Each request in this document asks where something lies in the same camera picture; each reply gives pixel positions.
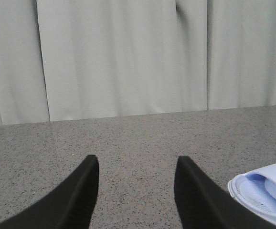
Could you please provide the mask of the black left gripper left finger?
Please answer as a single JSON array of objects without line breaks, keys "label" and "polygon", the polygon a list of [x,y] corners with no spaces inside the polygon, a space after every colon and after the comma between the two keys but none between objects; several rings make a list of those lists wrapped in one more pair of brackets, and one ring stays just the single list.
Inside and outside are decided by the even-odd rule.
[{"label": "black left gripper left finger", "polygon": [[1,222],[0,229],[87,229],[98,186],[99,163],[95,155],[88,155],[55,189]]}]

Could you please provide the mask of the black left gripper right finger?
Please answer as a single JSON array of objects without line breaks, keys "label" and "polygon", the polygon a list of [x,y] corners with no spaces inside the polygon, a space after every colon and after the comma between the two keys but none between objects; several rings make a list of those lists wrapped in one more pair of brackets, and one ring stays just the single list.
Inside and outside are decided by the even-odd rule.
[{"label": "black left gripper right finger", "polygon": [[188,156],[177,160],[174,199],[184,229],[275,229],[235,201]]}]

